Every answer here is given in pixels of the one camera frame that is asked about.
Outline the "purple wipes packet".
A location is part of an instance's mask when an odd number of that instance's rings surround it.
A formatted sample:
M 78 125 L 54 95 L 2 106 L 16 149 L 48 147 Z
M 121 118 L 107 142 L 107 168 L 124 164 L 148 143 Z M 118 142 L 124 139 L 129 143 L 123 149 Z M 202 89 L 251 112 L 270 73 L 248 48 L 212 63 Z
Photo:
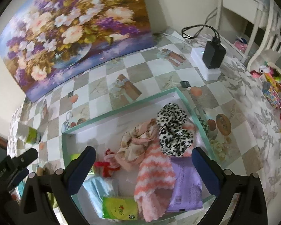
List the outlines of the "purple wipes packet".
M 202 180 L 191 157 L 170 159 L 176 176 L 167 212 L 198 210 L 203 207 Z

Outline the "pink white striped cloth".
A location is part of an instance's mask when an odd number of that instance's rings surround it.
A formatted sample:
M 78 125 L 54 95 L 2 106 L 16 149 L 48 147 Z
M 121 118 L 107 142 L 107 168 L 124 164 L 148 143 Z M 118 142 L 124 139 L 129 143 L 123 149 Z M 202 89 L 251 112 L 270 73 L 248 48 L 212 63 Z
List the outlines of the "pink white striped cloth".
M 134 200 L 146 222 L 156 221 L 167 211 L 176 182 L 170 158 L 161 152 L 159 143 L 151 144 L 138 170 Z

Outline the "teal rimmed storage box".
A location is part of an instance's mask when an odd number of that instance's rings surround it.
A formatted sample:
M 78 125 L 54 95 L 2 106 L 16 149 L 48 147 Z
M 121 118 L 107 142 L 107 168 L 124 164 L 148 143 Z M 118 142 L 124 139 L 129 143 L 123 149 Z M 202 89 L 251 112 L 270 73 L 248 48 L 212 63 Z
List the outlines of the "teal rimmed storage box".
M 120 158 L 131 167 L 127 172 L 121 169 L 113 176 L 117 181 L 118 193 L 124 197 L 133 196 L 138 170 L 137 157 L 145 151 L 145 146 L 135 144 L 136 138 L 128 136 L 126 147 L 121 147 L 123 136 L 137 124 L 156 118 L 161 108 L 175 103 L 184 110 L 188 118 L 199 128 L 203 137 L 203 146 L 210 148 L 207 136 L 190 106 L 186 96 L 178 88 L 171 88 L 122 108 L 110 111 L 96 118 L 80 123 L 62 133 L 62 153 L 64 165 L 67 166 L 76 154 L 80 154 L 87 146 L 96 150 L 96 159 L 102 160 L 107 149 L 121 151 Z

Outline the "colourful toy pile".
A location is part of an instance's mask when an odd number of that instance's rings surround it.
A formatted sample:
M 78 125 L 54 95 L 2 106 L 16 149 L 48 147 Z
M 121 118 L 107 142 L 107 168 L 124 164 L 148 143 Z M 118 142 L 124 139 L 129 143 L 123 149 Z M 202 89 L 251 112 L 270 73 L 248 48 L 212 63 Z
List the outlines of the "colourful toy pile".
M 250 70 L 253 78 L 262 83 L 262 93 L 272 107 L 281 111 L 281 71 L 265 62 L 256 70 Z

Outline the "white supplement bottle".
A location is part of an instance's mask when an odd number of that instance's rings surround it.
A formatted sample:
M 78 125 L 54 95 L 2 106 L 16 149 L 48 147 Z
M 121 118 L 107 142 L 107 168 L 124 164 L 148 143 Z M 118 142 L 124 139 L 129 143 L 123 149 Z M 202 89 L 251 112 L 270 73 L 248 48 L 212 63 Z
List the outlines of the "white supplement bottle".
M 37 129 L 18 122 L 16 138 L 20 139 L 23 143 L 35 145 L 40 142 L 41 134 Z

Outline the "white chair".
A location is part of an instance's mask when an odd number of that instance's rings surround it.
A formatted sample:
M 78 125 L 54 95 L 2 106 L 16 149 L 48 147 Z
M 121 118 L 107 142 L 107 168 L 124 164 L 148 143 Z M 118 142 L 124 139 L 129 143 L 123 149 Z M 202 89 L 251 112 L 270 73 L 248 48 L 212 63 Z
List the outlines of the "white chair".
M 251 34 L 224 28 L 220 24 L 222 9 L 252 23 Z M 281 9 L 274 0 L 218 0 L 216 29 L 222 43 L 248 71 L 258 71 L 264 62 L 275 65 L 281 58 Z

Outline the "leopard print scrunchie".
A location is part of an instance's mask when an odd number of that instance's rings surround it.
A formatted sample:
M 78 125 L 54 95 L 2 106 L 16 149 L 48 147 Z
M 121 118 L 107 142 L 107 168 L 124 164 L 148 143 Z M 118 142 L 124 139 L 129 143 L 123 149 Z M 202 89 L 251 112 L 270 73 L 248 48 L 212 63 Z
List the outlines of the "leopard print scrunchie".
M 193 144 L 193 133 L 184 124 L 188 122 L 186 112 L 175 103 L 168 103 L 157 113 L 159 144 L 167 156 L 180 158 Z

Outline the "blue face mask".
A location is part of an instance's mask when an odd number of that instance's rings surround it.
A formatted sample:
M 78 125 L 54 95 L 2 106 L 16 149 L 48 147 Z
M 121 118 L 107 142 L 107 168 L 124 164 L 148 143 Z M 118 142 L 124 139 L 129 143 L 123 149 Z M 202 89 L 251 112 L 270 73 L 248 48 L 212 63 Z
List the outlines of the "blue face mask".
M 118 196 L 118 182 L 113 178 L 92 176 L 83 182 L 91 204 L 99 218 L 103 218 L 103 197 Z

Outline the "floral canvas painting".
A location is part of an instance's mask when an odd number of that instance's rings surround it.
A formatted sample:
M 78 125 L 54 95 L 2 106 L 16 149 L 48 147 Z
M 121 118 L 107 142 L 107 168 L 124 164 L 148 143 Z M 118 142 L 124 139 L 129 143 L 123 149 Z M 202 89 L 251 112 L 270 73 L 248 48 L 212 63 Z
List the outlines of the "floral canvas painting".
M 0 35 L 0 56 L 35 102 L 90 68 L 153 45 L 145 0 L 27 0 Z

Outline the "black power adapter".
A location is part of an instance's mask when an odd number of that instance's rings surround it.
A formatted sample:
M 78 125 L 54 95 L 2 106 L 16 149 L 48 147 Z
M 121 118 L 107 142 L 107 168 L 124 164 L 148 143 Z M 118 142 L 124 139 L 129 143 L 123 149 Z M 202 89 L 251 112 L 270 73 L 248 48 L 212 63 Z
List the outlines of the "black power adapter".
M 211 41 L 207 41 L 203 53 L 203 62 L 208 69 L 218 69 L 226 55 L 226 49 L 220 42 L 218 37 L 213 37 Z

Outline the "grey floral tablecloth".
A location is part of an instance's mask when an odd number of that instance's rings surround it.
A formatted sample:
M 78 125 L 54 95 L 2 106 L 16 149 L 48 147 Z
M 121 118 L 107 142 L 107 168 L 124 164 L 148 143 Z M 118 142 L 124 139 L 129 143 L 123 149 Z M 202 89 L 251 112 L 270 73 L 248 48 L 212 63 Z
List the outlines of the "grey floral tablecloth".
M 280 112 L 262 94 L 261 82 L 230 51 L 220 67 L 219 81 L 210 84 L 231 132 L 211 145 L 219 162 L 260 176 L 268 206 L 268 223 L 281 221 Z

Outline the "checkered patterned table mat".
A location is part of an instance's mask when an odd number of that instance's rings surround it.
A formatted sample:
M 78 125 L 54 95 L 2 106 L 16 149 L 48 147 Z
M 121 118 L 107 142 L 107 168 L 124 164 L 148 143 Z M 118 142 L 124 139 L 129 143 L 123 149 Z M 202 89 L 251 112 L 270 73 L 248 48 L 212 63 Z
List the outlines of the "checkered patterned table mat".
M 36 146 L 38 159 L 29 167 L 36 171 L 47 166 L 55 170 L 63 165 L 62 132 L 71 119 L 89 120 L 133 102 L 128 90 L 120 84 L 126 77 L 138 90 L 138 100 L 171 88 L 180 89 L 196 114 L 210 124 L 217 116 L 227 118 L 209 89 L 194 58 L 194 49 L 204 47 L 209 34 L 199 35 L 190 43 L 174 30 L 167 29 L 154 37 L 156 46 L 105 62 L 60 84 L 36 102 L 25 99 L 13 115 L 41 132 L 41 144 Z M 210 130 L 210 141 L 223 134 Z

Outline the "green tissue packet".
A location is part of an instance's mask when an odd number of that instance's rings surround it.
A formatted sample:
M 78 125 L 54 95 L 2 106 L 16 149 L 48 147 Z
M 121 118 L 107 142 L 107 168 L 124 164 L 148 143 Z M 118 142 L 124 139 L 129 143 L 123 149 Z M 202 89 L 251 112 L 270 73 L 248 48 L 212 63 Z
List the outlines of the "green tissue packet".
M 104 196 L 102 217 L 120 221 L 136 221 L 138 220 L 138 205 L 133 198 Z

